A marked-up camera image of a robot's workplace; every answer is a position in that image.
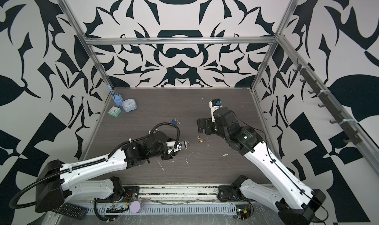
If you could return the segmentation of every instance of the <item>black and white patterned wall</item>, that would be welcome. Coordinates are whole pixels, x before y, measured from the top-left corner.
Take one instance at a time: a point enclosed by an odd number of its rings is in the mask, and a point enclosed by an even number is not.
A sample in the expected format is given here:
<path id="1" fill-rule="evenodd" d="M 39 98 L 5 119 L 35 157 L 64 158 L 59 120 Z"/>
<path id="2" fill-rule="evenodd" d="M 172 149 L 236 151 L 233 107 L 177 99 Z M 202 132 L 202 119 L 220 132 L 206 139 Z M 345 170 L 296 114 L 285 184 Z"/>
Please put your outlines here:
<path id="1" fill-rule="evenodd" d="M 101 45 L 94 50 L 117 87 L 250 86 L 268 44 Z"/>
<path id="2" fill-rule="evenodd" d="M 345 109 L 379 142 L 377 0 L 300 0 L 285 37 Z M 327 224 L 377 224 L 379 178 L 281 47 L 257 94 L 282 162 L 327 195 Z M 325 211 L 318 211 L 320 219 Z"/>
<path id="3" fill-rule="evenodd" d="M 27 224 L 42 214 L 9 200 L 49 161 L 79 160 L 109 92 L 56 0 L 0 0 L 0 43 L 0 223 Z"/>
<path id="4" fill-rule="evenodd" d="M 273 36 L 290 0 L 68 0 L 92 38 Z M 97 46 L 115 86 L 250 86 L 265 44 Z"/>

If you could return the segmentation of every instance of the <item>wooden table surface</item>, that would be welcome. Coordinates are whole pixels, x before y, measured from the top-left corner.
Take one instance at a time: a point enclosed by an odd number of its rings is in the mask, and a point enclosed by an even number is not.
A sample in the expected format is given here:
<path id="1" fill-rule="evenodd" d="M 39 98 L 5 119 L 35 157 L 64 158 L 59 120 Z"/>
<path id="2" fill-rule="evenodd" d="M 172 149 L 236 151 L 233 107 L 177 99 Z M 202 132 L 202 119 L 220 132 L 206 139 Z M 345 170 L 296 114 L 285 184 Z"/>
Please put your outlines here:
<path id="1" fill-rule="evenodd" d="M 117 176 L 123 184 L 221 184 L 232 183 L 239 175 L 245 175 L 257 183 L 270 182 L 254 164 L 231 149 L 224 139 L 197 131 L 196 120 L 211 117 L 209 101 L 216 98 L 220 98 L 222 105 L 233 110 L 241 120 L 262 129 L 249 90 L 117 88 L 115 92 L 124 100 L 135 99 L 137 109 L 128 113 L 122 110 L 118 117 L 106 113 L 90 145 L 87 159 L 109 153 L 129 138 L 144 136 L 156 124 L 170 122 L 171 118 L 180 122 L 180 139 L 189 141 L 191 145 L 179 151 L 172 160 L 151 158 L 150 164 L 104 174 L 96 180 Z M 107 111 L 112 106 L 115 104 L 111 100 Z M 169 137 L 176 137 L 176 130 L 172 127 L 163 126 L 159 130 Z"/>

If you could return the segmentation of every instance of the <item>aluminum frame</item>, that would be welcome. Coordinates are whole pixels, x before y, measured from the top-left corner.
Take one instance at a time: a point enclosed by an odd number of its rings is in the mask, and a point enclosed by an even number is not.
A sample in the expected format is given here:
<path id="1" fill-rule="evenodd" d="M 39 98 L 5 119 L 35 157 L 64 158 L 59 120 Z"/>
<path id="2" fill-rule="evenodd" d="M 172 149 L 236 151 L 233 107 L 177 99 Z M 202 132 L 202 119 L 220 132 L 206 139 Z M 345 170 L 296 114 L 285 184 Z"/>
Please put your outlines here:
<path id="1" fill-rule="evenodd" d="M 298 63 L 302 66 L 308 66 L 308 64 L 304 61 L 301 55 L 293 48 L 290 42 L 283 35 L 278 35 L 276 37 L 277 42 L 283 48 L 284 52 L 288 55 L 293 63 Z M 329 91 L 329 89 L 324 85 L 324 83 L 320 80 L 320 78 L 311 71 L 311 75 L 317 81 L 317 84 L 320 86 L 320 89 L 323 91 Z M 343 119 L 347 119 L 349 123 L 349 128 L 356 131 L 357 135 L 362 139 L 362 142 L 355 144 L 359 152 L 363 155 L 363 157 L 367 160 L 368 164 L 372 167 L 375 173 L 379 176 L 379 148 L 377 145 L 371 140 L 371 138 L 366 134 L 364 129 L 354 120 L 354 118 L 346 111 L 346 109 L 340 104 L 340 102 L 334 97 L 332 92 L 328 92 L 328 95 L 333 100 L 333 106 L 340 112 L 340 116 Z"/>
<path id="2" fill-rule="evenodd" d="M 85 38 L 88 45 L 274 43 L 274 37 Z"/>
<path id="3" fill-rule="evenodd" d="M 298 1 L 299 0 L 290 0 L 286 8 L 286 11 L 279 23 L 278 29 L 276 30 L 274 34 L 274 37 L 277 37 L 277 35 L 281 35 L 283 33 L 284 29 L 287 27 L 288 22 L 290 21 L 292 14 L 294 13 L 297 7 Z M 277 42 L 275 40 L 275 42 L 273 42 L 272 45 L 270 45 L 270 48 L 267 50 L 266 55 L 263 61 L 261 62 L 261 65 L 258 68 L 258 73 L 255 75 L 255 78 L 253 79 L 253 83 L 251 83 L 250 89 L 255 90 L 257 88 L 264 71 L 266 71 L 268 62 L 276 50 L 276 47 L 277 47 Z"/>
<path id="4" fill-rule="evenodd" d="M 74 32 L 77 35 L 80 43 L 84 47 L 84 50 L 86 51 L 86 53 L 88 54 L 88 56 L 92 59 L 92 61 L 94 63 L 94 66 L 97 69 L 97 71 L 100 73 L 100 76 L 102 77 L 104 83 L 106 85 L 111 86 L 111 88 L 114 89 L 112 82 L 110 81 L 107 73 L 105 72 L 105 69 L 104 69 L 103 65 L 98 60 L 97 55 L 95 54 L 95 52 L 92 49 L 92 46 L 89 46 L 86 43 L 86 41 L 84 39 L 85 34 L 82 31 L 82 29 L 80 28 L 79 22 L 76 19 L 76 17 L 74 15 L 72 9 L 70 8 L 67 0 L 56 0 L 56 1 L 58 2 L 58 5 L 61 8 L 62 12 L 67 17 L 69 23 L 71 24 L 71 27 L 73 28 Z"/>
<path id="5" fill-rule="evenodd" d="M 272 135 L 270 133 L 270 130 L 268 128 L 265 116 L 263 115 L 263 111 L 262 111 L 262 109 L 261 109 L 261 107 L 259 105 L 259 98 L 258 98 L 257 92 L 255 90 L 250 90 L 250 92 L 251 92 L 251 96 L 253 97 L 254 105 L 255 105 L 255 107 L 257 109 L 259 120 L 262 123 L 263 131 L 266 134 L 266 143 L 267 143 L 267 146 L 270 148 L 270 150 L 273 152 L 273 154 L 277 158 L 281 159 L 280 155 L 278 154 L 278 152 L 277 152 L 277 150 L 275 148 L 274 140 L 273 140 L 273 137 L 272 137 Z"/>
<path id="6" fill-rule="evenodd" d="M 92 133 L 91 133 L 91 135 L 89 137 L 88 143 L 84 147 L 84 150 L 82 150 L 82 155 L 80 156 L 79 161 L 86 160 L 88 152 L 89 152 L 89 149 L 91 148 L 92 142 L 95 139 L 95 136 L 97 134 L 97 131 L 98 131 L 99 127 L 100 127 L 101 122 L 103 121 L 103 117 L 104 117 L 105 114 L 108 113 L 108 105 L 109 105 L 109 102 L 111 101 L 111 99 L 112 99 L 112 95 L 111 95 L 111 93 L 108 93 L 107 99 L 104 102 L 103 110 L 101 111 L 101 114 L 100 114 L 99 118 L 96 121 L 96 124 L 94 126 L 94 130 L 92 131 Z"/>

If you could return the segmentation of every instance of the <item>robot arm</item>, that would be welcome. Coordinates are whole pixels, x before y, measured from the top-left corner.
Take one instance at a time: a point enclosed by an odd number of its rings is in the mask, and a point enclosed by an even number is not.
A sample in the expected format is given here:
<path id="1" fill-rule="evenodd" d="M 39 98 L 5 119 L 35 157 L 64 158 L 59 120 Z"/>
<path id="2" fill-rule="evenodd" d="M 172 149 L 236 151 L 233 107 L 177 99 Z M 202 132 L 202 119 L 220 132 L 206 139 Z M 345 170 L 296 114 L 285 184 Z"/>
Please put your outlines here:
<path id="1" fill-rule="evenodd" d="M 324 202 L 325 195 L 297 179 L 253 128 L 239 125 L 234 112 L 222 107 L 220 99 L 210 101 L 210 106 L 212 118 L 197 120 L 199 133 L 217 134 L 224 138 L 231 148 L 257 166 L 277 190 L 260 186 L 244 176 L 240 176 L 233 186 L 245 198 L 256 200 L 276 211 L 285 224 L 309 224 Z"/>
<path id="2" fill-rule="evenodd" d="M 161 125 L 170 125 L 177 130 L 176 140 L 157 130 Z M 37 213 L 58 208 L 64 202 L 99 198 L 114 202 L 122 198 L 124 192 L 118 178 L 103 181 L 89 181 L 108 172 L 128 169 L 150 163 L 149 158 L 161 156 L 169 160 L 179 150 L 189 146 L 187 141 L 179 141 L 179 128 L 171 123 L 156 125 L 148 135 L 123 142 L 111 153 L 76 163 L 62 163 L 59 160 L 49 162 L 38 176 L 35 183 L 17 193 L 9 202 L 11 208 L 26 208 L 35 205 Z M 17 204 L 20 197 L 31 188 L 36 187 L 36 201 Z"/>

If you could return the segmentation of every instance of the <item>blue padlock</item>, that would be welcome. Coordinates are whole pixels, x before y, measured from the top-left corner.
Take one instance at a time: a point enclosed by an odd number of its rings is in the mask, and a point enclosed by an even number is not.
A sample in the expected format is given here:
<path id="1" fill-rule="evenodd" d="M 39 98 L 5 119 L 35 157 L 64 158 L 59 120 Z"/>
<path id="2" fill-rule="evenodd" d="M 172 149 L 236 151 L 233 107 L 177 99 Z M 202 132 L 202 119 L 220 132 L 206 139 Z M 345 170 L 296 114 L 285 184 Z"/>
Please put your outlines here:
<path id="1" fill-rule="evenodd" d="M 180 124 L 180 122 L 176 118 L 171 118 L 171 124 Z"/>

